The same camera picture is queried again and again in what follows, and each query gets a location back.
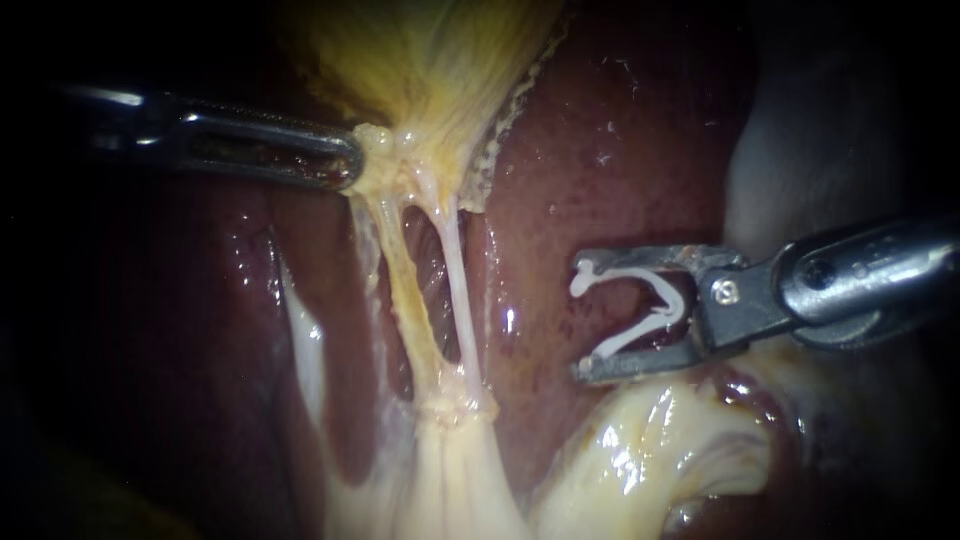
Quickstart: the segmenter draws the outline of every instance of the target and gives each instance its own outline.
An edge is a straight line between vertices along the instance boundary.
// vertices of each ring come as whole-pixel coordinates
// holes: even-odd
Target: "clip applier jaw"
[[[960,215],[830,231],[752,265],[732,249],[679,245],[581,251],[574,270],[574,297],[596,283],[632,277],[651,284],[666,303],[572,367],[580,383],[616,384],[726,358],[787,332],[825,350],[863,348],[906,333],[960,297]],[[672,345],[621,352],[684,316],[684,299],[657,275],[669,270],[689,273],[696,284],[689,331]]]
[[[363,170],[360,144],[343,129],[169,92],[51,86],[75,134],[65,144],[98,161],[325,191]]]

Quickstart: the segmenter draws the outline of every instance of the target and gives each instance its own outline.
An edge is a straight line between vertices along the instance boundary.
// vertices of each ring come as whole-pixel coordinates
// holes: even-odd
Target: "clip applier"
[[[604,340],[572,366],[583,384],[641,380],[745,351],[752,341],[791,333],[809,347],[847,350],[906,333],[945,314],[960,297],[960,215],[873,222],[818,234],[750,264],[709,245],[589,249],[577,253],[570,293],[632,277],[666,303]],[[647,333],[684,322],[683,297],[657,275],[684,271],[696,283],[689,330],[653,350],[623,351]]]

